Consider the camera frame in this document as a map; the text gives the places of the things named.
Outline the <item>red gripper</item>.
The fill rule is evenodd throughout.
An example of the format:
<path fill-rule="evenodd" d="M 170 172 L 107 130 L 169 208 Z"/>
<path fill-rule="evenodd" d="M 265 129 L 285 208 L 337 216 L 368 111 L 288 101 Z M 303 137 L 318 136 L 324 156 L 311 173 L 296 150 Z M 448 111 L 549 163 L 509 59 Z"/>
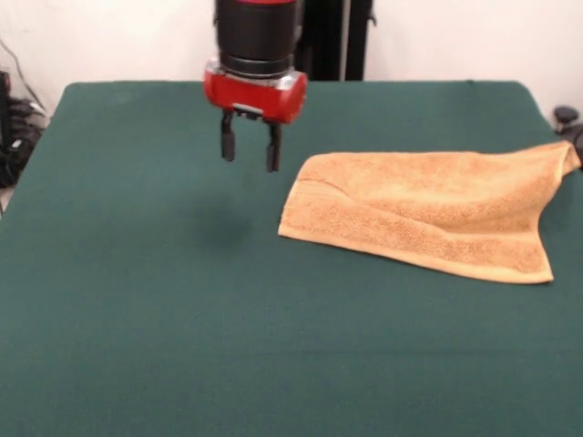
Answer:
<path fill-rule="evenodd" d="M 233 112 L 252 114 L 269 123 L 270 142 L 267 146 L 266 169 L 277 172 L 281 158 L 281 124 L 290 124 L 301 112 L 305 102 L 308 77 L 291 69 L 275 79 L 250 79 L 234 76 L 221 68 L 217 58 L 205 65 L 204 91 L 215 107 L 222 108 L 220 121 L 221 157 L 227 162 L 235 158 L 235 136 L 232 130 Z"/>

